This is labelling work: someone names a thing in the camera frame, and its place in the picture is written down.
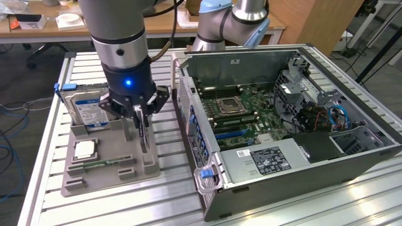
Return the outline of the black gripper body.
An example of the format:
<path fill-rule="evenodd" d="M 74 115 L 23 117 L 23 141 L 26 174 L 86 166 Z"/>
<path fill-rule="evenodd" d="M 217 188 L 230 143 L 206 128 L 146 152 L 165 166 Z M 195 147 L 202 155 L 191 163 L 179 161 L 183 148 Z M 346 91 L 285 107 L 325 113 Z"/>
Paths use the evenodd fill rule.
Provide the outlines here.
<path fill-rule="evenodd" d="M 150 102 L 157 92 L 151 77 L 151 58 L 146 58 L 130 68 L 113 68 L 102 64 L 109 83 L 109 93 L 113 99 L 111 109 L 127 111 L 134 105 L 146 104 L 146 109 L 154 111 L 157 103 Z"/>

